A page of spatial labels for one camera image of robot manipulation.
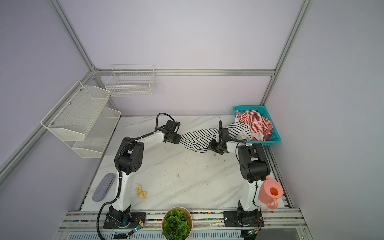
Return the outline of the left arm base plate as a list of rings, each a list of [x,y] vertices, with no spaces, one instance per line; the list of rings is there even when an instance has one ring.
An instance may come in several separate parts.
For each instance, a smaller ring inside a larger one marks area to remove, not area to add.
[[[104,229],[134,229],[139,226],[139,222],[145,222],[147,214],[144,212],[134,212],[124,215],[107,213],[103,224]]]

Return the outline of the black white striped tank top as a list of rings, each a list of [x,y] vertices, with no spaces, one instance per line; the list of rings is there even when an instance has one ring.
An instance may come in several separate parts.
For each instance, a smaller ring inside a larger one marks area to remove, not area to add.
[[[244,123],[232,123],[227,126],[232,139],[250,141],[253,135],[250,126]],[[181,135],[180,145],[188,150],[205,154],[211,140],[218,140],[219,129],[201,129]]]

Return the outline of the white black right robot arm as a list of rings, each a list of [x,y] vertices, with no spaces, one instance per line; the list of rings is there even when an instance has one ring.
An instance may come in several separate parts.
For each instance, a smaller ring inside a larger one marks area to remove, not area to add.
[[[248,144],[243,140],[233,139],[229,129],[224,128],[219,121],[218,137],[211,140],[208,149],[220,154],[235,154],[239,163],[241,175],[248,187],[238,202],[234,225],[250,227],[264,226],[262,207],[256,204],[261,190],[261,184],[271,173],[264,146],[260,143]]]

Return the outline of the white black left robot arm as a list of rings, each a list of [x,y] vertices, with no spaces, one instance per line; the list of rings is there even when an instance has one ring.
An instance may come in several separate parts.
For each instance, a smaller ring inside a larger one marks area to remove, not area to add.
[[[113,200],[103,203],[97,215],[96,229],[101,240],[104,239],[104,236],[100,230],[100,217],[105,206],[109,206],[105,219],[106,227],[132,228],[125,238],[130,238],[144,226],[145,213],[131,214],[131,189],[134,173],[142,166],[145,149],[159,143],[168,142],[176,145],[180,143],[181,136],[178,134],[180,125],[181,123],[175,121],[171,115],[159,113],[152,132],[136,138],[123,138],[114,158],[118,174],[116,196]]]

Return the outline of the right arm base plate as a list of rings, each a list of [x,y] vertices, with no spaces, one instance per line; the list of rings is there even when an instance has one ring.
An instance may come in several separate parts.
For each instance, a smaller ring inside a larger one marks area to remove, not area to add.
[[[224,211],[225,227],[264,227],[264,218],[259,210],[254,211]]]

